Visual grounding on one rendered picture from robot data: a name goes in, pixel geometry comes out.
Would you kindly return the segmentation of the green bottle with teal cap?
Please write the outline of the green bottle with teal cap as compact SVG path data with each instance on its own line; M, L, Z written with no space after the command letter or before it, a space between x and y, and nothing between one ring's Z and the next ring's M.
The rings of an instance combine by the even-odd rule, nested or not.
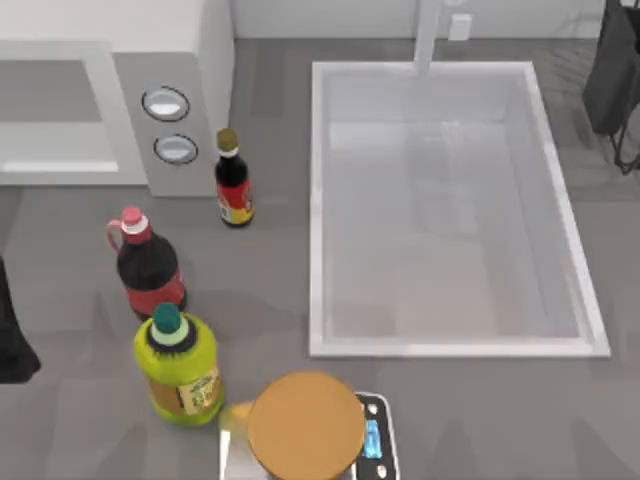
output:
M155 307L133 340L156 412L182 426L211 423L224 403L217 340L199 317L172 303Z

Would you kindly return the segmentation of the tall white tap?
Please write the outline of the tall white tap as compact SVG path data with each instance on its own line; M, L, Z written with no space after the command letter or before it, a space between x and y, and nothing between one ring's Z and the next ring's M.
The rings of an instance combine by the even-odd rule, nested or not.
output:
M418 0L414 67L418 76L426 76L433 58L435 39L443 0Z

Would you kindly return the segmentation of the round microwave knob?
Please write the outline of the round microwave knob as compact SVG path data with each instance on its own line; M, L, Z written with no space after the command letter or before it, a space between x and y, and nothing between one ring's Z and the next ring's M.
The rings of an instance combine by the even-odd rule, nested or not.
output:
M169 86L145 92L142 95L141 104L151 118L160 122L178 122L190 111L188 98L179 90Z
M197 144L184 135L170 135L154 142L155 155L165 163L184 165L194 161L199 154Z

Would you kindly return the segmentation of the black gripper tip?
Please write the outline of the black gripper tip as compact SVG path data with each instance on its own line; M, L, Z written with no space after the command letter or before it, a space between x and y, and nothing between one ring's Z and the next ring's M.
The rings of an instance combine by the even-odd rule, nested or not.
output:
M14 310L4 259L0 256L0 385L24 384L41 369Z

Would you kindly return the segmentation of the silver kitchen scale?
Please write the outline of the silver kitchen scale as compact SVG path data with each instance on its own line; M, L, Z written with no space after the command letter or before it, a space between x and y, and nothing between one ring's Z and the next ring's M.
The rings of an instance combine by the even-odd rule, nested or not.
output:
M401 480L395 433L387 399L356 392L366 420L364 446L354 463L335 480ZM219 433L219 480L277 480L262 468L248 443L229 430Z

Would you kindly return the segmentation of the round orange-brown lid jar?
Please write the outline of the round orange-brown lid jar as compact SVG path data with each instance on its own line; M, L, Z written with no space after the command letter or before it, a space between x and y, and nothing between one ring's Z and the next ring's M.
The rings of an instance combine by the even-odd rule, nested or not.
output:
M256 460L276 480L337 480L360 454L365 418L353 389L321 371L272 380L247 422Z

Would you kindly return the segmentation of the dark bottle with red cap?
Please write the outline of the dark bottle with red cap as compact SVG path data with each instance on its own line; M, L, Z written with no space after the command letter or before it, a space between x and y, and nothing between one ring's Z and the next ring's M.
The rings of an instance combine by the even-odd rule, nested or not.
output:
M148 216L129 205L105 228L106 241L116 253L116 269L134 314L145 321L161 303L187 304L187 290L171 242L156 233Z

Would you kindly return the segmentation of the pale microwave oven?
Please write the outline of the pale microwave oven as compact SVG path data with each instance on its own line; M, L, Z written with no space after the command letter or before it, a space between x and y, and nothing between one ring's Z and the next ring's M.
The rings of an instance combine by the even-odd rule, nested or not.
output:
M144 185L157 197L209 197L233 68L231 40L176 49L0 40L0 184ZM142 95L162 86L188 98L184 119L144 111ZM175 134L197 144L191 163L155 155L155 140Z

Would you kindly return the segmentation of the white sink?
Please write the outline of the white sink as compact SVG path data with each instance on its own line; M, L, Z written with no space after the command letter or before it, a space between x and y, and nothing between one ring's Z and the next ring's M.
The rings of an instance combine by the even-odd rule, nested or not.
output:
M312 66L309 352L611 353L534 66Z

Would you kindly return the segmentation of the small dark sauce bottle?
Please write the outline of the small dark sauce bottle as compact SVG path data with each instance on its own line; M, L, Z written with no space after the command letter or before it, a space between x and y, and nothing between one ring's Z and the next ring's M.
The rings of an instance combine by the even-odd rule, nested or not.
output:
M220 215L227 225L241 227L254 216L248 165L240 155L238 137L232 128L220 129L216 140L219 159L214 175Z

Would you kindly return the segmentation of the white wall socket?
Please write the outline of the white wall socket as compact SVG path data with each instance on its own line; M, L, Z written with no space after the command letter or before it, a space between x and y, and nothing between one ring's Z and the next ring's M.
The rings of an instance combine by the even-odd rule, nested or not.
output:
M473 16L468 13L456 13L451 16L448 31L449 41L466 41L471 36Z

